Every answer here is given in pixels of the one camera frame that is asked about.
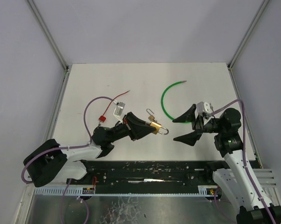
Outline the large brass padlock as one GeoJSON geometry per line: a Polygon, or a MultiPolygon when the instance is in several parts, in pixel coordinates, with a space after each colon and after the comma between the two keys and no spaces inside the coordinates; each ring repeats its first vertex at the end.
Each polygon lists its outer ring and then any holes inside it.
{"type": "Polygon", "coordinates": [[[153,134],[161,134],[161,135],[168,135],[169,134],[169,130],[167,128],[163,127],[159,123],[151,122],[150,126],[155,128],[155,131],[152,132],[153,134]]]}

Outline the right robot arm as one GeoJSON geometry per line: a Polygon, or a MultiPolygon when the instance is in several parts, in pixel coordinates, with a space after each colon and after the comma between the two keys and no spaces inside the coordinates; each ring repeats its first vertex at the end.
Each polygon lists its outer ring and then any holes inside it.
{"type": "Polygon", "coordinates": [[[174,123],[190,122],[193,132],[178,136],[174,141],[194,146],[204,133],[213,133],[214,144],[228,168],[217,161],[208,165],[208,173],[226,195],[237,212],[238,224],[279,224],[281,206],[274,205],[265,193],[246,154],[246,136],[239,129],[246,128],[245,112],[226,106],[213,110],[207,102],[193,104],[174,123]]]}

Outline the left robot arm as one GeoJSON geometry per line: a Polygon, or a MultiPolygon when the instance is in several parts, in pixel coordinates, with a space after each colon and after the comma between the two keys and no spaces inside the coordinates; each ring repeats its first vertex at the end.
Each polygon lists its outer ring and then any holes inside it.
{"type": "Polygon", "coordinates": [[[91,140],[84,145],[61,146],[55,139],[49,139],[24,159],[21,179],[35,187],[43,187],[56,178],[81,179],[87,173],[82,161],[107,156],[117,140],[129,137],[136,141],[157,134],[159,129],[156,122],[143,121],[129,112],[114,127],[96,127],[91,140]]]}

